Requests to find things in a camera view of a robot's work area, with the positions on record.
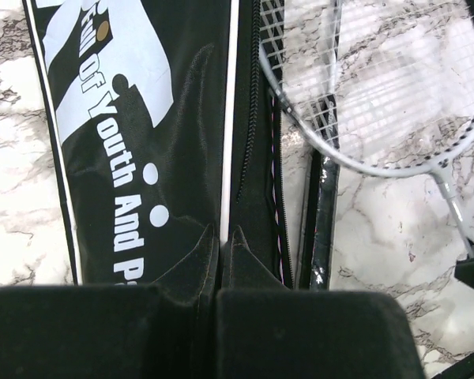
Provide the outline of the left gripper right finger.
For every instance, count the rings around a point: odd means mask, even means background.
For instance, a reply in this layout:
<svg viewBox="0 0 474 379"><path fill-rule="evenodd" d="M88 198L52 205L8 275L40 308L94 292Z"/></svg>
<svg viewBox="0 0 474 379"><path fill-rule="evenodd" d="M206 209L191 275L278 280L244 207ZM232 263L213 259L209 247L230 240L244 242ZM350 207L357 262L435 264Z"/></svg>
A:
<svg viewBox="0 0 474 379"><path fill-rule="evenodd" d="M405 312L373 291L290 290L231 237L216 297L218 378L422 378Z"/></svg>

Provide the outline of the black-handled badminton racket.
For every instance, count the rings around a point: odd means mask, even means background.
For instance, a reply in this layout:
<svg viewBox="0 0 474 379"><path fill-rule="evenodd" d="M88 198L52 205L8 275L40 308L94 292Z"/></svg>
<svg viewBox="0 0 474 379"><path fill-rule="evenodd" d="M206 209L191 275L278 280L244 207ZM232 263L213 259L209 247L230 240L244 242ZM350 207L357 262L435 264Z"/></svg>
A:
<svg viewBox="0 0 474 379"><path fill-rule="evenodd" d="M307 129L339 148L337 60L340 1L263 1L260 4L260 63L284 120ZM304 185L295 286L324 291L329 287L334 216L340 168L309 148Z"/></svg>
<svg viewBox="0 0 474 379"><path fill-rule="evenodd" d="M430 175L474 258L451 171L474 142L474 1L263 1L259 15L288 123L360 174Z"/></svg>

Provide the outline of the black sport racket bag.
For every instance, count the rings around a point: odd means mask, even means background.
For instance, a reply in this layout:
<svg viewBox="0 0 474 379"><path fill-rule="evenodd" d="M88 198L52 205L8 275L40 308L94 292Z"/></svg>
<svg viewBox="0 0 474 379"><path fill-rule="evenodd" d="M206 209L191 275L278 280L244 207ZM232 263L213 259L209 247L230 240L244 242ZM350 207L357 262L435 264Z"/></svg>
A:
<svg viewBox="0 0 474 379"><path fill-rule="evenodd" d="M73 281L158 280L240 231L292 287L258 1L26 1Z"/></svg>

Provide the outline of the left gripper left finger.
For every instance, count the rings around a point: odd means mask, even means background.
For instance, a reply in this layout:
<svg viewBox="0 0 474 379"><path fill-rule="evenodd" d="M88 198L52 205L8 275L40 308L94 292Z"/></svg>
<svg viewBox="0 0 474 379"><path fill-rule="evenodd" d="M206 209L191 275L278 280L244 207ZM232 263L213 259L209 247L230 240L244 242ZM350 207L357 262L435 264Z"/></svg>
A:
<svg viewBox="0 0 474 379"><path fill-rule="evenodd" d="M210 378L212 226L151 284L0 287L0 378Z"/></svg>

